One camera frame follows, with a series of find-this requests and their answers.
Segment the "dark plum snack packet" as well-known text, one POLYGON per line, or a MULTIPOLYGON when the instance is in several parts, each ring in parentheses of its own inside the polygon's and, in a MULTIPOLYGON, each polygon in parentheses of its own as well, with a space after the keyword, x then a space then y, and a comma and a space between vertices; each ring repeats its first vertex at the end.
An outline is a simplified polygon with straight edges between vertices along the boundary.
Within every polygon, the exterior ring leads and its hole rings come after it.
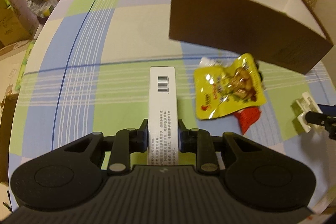
POLYGON ((263 76, 262 72, 260 71, 260 63, 256 59, 254 59, 254 62, 255 62, 256 68, 257 68, 257 72, 259 74, 261 86, 262 86, 263 90, 266 90, 266 87, 264 85, 264 76, 263 76))

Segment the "yellow snack packet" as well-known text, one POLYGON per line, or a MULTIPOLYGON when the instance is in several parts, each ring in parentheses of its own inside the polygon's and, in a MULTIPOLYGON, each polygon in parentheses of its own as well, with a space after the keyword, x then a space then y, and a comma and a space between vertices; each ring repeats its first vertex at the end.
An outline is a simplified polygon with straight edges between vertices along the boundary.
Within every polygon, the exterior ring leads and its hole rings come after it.
POLYGON ((195 114, 200 120, 217 119, 266 103, 254 58, 244 53, 231 65, 202 57, 194 70, 195 114))

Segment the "red snack packet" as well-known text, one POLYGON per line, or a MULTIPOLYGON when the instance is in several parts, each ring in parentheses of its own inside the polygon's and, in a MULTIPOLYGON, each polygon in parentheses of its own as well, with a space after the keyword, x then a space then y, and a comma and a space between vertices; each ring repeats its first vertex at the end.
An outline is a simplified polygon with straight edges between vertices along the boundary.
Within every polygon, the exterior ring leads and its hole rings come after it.
POLYGON ((234 112, 234 116, 238 120, 241 134, 244 135, 260 119, 261 110, 258 107, 248 107, 234 112))

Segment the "white barcode medicine box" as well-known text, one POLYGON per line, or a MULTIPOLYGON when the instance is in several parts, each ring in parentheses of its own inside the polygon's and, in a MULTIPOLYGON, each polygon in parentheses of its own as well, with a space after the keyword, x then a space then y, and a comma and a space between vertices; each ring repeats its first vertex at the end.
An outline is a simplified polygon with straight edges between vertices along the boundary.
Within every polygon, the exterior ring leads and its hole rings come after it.
POLYGON ((149 165, 177 165, 178 106, 174 67, 152 67, 149 79, 149 165))

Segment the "cardboard boxes pile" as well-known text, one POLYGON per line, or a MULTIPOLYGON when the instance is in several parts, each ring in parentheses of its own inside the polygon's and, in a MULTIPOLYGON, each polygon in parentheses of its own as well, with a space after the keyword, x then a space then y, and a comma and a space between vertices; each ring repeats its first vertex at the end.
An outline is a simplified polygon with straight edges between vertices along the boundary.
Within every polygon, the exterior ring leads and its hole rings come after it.
POLYGON ((1 0, 1 47, 33 38, 60 0, 1 0))

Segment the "white plastic clip holder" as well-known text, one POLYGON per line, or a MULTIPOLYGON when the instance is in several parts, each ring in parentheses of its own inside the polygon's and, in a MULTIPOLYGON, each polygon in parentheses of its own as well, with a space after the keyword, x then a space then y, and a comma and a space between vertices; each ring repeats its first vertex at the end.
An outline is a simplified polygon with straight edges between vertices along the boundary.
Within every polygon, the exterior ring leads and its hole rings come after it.
POLYGON ((323 132, 324 129, 322 126, 308 123, 305 119, 305 115, 310 111, 322 114, 320 107, 309 92, 303 92, 301 97, 296 99, 291 106, 296 116, 296 120, 299 122, 304 132, 309 133, 310 131, 314 131, 319 134, 323 132))

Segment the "brown cardboard box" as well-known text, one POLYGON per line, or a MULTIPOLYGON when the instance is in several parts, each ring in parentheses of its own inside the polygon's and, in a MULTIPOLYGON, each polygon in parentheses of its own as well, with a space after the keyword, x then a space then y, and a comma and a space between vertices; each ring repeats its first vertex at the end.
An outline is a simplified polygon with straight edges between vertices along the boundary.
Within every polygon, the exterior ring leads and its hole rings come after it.
POLYGON ((333 47, 304 0, 171 0, 169 37, 302 74, 333 47))

